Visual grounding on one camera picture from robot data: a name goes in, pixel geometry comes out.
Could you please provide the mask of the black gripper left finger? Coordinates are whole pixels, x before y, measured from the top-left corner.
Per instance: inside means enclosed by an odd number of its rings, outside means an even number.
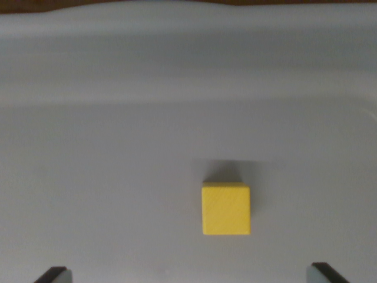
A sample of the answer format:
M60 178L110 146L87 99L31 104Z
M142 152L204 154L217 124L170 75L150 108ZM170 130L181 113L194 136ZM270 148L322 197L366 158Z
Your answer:
M65 266L53 266L34 283L72 283L72 271Z

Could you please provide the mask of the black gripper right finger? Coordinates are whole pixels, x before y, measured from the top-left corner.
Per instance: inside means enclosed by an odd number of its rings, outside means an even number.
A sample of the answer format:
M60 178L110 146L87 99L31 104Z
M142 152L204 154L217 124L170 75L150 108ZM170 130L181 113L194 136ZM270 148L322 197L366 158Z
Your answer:
M313 262L306 269L307 283L349 283L337 270L327 262Z

